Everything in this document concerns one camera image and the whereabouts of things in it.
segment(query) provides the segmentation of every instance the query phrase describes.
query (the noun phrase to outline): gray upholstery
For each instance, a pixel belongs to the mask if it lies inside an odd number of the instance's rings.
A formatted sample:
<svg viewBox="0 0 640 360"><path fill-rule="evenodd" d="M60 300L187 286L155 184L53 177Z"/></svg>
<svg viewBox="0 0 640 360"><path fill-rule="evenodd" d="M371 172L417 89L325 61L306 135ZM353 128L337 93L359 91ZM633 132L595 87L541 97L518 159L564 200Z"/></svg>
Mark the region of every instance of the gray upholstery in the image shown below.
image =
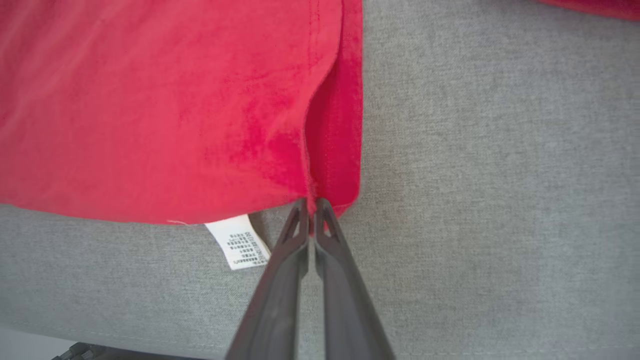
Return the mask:
<svg viewBox="0 0 640 360"><path fill-rule="evenodd" d="M400 359L640 357L637 24L532 1L365 0L344 232ZM273 244L288 209L253 216ZM204 226L0 206L0 323L221 358L261 269ZM300 359L323 358L303 281Z"/></svg>

